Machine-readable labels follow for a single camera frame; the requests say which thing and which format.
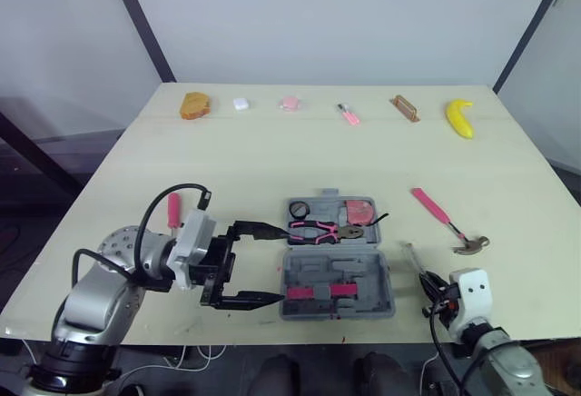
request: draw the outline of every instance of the pink handle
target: pink handle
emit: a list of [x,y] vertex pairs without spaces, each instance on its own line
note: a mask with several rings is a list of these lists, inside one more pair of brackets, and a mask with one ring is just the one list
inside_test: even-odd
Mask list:
[[360,120],[353,112],[343,112],[343,116],[351,125],[359,125]]
[[167,198],[167,226],[170,228],[179,228],[180,195],[178,193],[170,193]]
[[416,187],[415,189],[411,189],[411,194],[413,194],[416,199],[418,199],[418,201],[420,201],[440,222],[450,223],[450,218],[444,213],[444,210],[439,208],[435,202],[429,199],[429,196],[427,196],[421,188]]

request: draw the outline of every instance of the yellow banana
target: yellow banana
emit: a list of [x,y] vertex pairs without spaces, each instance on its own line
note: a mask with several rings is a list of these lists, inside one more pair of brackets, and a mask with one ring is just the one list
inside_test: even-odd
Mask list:
[[456,130],[458,134],[467,139],[471,139],[474,135],[474,130],[472,125],[467,121],[466,117],[460,112],[460,109],[464,107],[470,107],[472,103],[464,99],[455,99],[448,107],[446,107],[446,117],[452,125],[452,128]]

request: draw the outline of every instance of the pliers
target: pliers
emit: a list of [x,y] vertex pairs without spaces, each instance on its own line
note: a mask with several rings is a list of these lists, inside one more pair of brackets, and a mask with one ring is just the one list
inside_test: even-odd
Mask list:
[[358,226],[338,226],[334,222],[320,221],[289,222],[289,228],[317,228],[326,231],[317,237],[301,237],[289,234],[289,244],[338,243],[340,239],[357,239],[364,233],[363,228]]

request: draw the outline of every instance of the open toolbox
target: open toolbox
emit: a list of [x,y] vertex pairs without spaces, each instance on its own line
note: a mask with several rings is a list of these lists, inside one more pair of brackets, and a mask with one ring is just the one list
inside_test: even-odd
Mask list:
[[[293,198],[307,207],[300,218],[288,210],[290,249],[282,261],[281,317],[287,320],[328,320],[340,318],[386,318],[395,313],[388,265],[377,246],[381,242],[375,203],[371,198],[340,196],[337,189],[326,189],[320,197]],[[352,204],[366,204],[372,215],[365,223],[353,223]],[[360,234],[351,238],[326,237],[324,228],[313,221],[355,227]]]

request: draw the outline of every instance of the table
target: table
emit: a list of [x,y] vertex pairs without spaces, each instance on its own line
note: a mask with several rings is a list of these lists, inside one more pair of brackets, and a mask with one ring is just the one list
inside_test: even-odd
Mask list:
[[[187,92],[205,92],[212,113],[184,121]],[[277,103],[296,94],[297,113]],[[402,94],[419,109],[412,124],[389,99]],[[236,112],[232,99],[251,109]],[[474,102],[467,117],[475,138],[459,137],[443,110],[455,98]],[[336,109],[349,104],[361,125]],[[59,302],[70,289],[73,252],[95,249],[108,233],[137,224],[151,199],[181,182],[207,185],[209,213],[224,233],[234,220],[283,225],[284,200],[339,188],[372,197],[382,221],[396,295],[391,319],[284,322],[278,305],[252,312],[200,307],[201,289],[148,292],[124,343],[275,344],[428,342],[427,304],[400,245],[414,243],[432,271],[448,277],[466,267],[487,270],[492,323],[515,339],[581,334],[581,211],[565,186],[486,86],[296,86],[162,84],[84,188],[0,316],[6,337],[48,340]],[[469,236],[491,244],[474,256],[451,251],[453,234],[409,193],[421,186]],[[184,206],[197,201],[183,192]],[[164,207],[149,223],[168,233]],[[278,292],[283,241],[235,244],[225,294]],[[92,262],[84,262],[83,270]]]

